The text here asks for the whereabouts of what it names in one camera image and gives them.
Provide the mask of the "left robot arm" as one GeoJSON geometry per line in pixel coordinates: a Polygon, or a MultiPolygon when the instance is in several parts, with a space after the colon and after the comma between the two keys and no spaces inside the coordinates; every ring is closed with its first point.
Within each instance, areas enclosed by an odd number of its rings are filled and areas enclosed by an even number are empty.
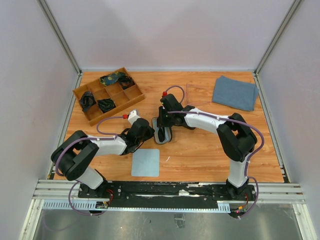
{"type": "Polygon", "coordinates": [[[133,154],[144,142],[155,135],[155,130],[146,119],[139,116],[129,119],[128,114],[107,117],[97,124],[96,130],[99,132],[100,124],[111,119],[127,119],[131,127],[126,128],[120,134],[103,133],[109,137],[91,136],[82,130],[77,130],[50,157],[58,176],[63,176],[68,181],[77,181],[83,187],[88,187],[90,194],[96,198],[113,192],[103,175],[90,167],[93,158],[133,154]]]}

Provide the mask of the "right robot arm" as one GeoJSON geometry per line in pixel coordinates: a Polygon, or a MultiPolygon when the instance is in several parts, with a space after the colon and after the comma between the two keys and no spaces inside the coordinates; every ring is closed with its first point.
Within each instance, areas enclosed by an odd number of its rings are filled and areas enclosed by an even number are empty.
{"type": "Polygon", "coordinates": [[[232,200],[240,199],[249,183],[248,165],[258,140],[243,117],[234,113],[231,116],[204,112],[187,105],[183,107],[176,97],[163,92],[158,108],[158,117],[152,120],[155,142],[165,144],[173,138],[172,127],[196,128],[216,134],[222,149],[230,160],[229,175],[226,180],[226,193],[232,200]]]}

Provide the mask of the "black sunglasses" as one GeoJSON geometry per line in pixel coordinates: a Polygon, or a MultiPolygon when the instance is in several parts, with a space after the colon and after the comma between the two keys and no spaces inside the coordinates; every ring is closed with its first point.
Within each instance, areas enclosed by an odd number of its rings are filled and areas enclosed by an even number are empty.
{"type": "Polygon", "coordinates": [[[158,134],[158,142],[160,144],[164,144],[168,141],[169,138],[168,138],[167,130],[165,127],[162,127],[162,126],[159,127],[157,134],[158,134]]]}

